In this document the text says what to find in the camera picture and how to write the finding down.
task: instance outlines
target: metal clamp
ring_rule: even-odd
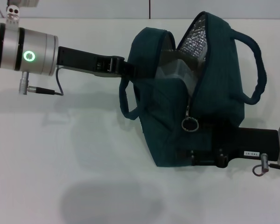
[[[269,164],[267,154],[263,153],[260,155],[261,165],[253,167],[252,172],[255,176],[263,176],[265,173],[269,172]],[[261,167],[261,174],[257,174],[255,169]]]
[[[6,29],[17,31],[20,22],[20,9],[17,6],[10,5],[7,7]]]
[[[29,72],[23,72],[22,73],[22,79],[20,81],[20,87],[19,87],[19,94],[20,95],[27,95],[27,88],[29,83]]]

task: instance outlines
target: white wall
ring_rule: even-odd
[[[280,19],[280,0],[152,0],[152,18],[195,18],[201,11],[222,18]]]
[[[0,0],[1,11],[7,0]],[[40,0],[37,8],[22,8],[21,17],[148,18],[148,0]]]
[[[5,11],[7,0],[0,0]],[[280,19],[280,0],[151,0],[152,18],[194,18],[208,11],[222,18]],[[22,17],[149,18],[149,0],[40,0]]]

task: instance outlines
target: white table surface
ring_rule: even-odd
[[[268,75],[242,126],[280,127],[280,21],[228,20],[262,49]],[[144,27],[170,30],[178,43],[191,20],[21,20],[59,36],[60,46],[128,57]],[[238,44],[243,87],[256,65]],[[0,69],[0,224],[280,224],[280,171],[259,178],[259,161],[216,167],[158,168],[140,122],[119,109],[120,79],[60,71],[65,96],[18,96],[21,73]],[[30,84],[58,89],[54,77]],[[135,106],[133,90],[128,97]]]

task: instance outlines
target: green led light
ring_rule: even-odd
[[[32,62],[35,60],[35,54],[32,51],[28,50],[24,53],[24,59],[28,62]]]

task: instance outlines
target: zipper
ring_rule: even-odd
[[[195,19],[194,21],[192,22],[192,24],[190,25],[190,27],[188,28],[187,32],[185,33],[184,37],[182,38],[181,42],[179,43],[178,47],[177,47],[177,50],[180,50],[181,49],[181,46],[182,46],[182,43],[184,42],[185,38],[188,36],[190,30],[193,28],[194,24],[197,22],[197,20],[202,16],[202,15],[205,15],[205,36],[206,36],[206,46],[207,46],[207,52],[206,52],[206,56],[205,56],[205,64],[204,64],[204,68],[203,68],[203,71],[202,71],[202,74],[201,76],[199,77],[198,81],[197,81],[197,84],[195,86],[195,89],[194,89],[194,92],[193,92],[193,96],[190,97],[189,96],[189,99],[188,99],[188,105],[187,105],[187,110],[186,110],[186,116],[185,116],[185,119],[182,121],[182,128],[187,131],[187,132],[195,132],[198,130],[199,128],[199,123],[198,123],[198,120],[191,117],[191,109],[193,107],[193,103],[195,101],[195,98],[196,98],[196,95],[197,95],[197,92],[201,86],[201,82],[202,82],[202,79],[204,78],[204,74],[205,74],[205,71],[206,71],[206,62],[208,61],[208,58],[209,58],[209,55],[210,55],[210,45],[208,43],[208,16],[207,16],[207,13],[205,12],[201,12]],[[196,122],[196,125],[197,127],[194,129],[194,130],[188,130],[187,128],[184,127],[184,124],[186,121],[189,121],[189,120],[192,120],[194,122]]]
[[[199,123],[198,123],[197,119],[189,116],[190,100],[191,100],[191,97],[189,96],[187,110],[186,110],[186,117],[185,117],[184,120],[182,120],[182,128],[186,132],[195,132],[195,131],[197,131],[199,129]],[[185,127],[185,124],[187,124],[188,122],[191,122],[192,124],[194,123],[195,127],[193,127],[193,129],[189,129],[189,128]]]

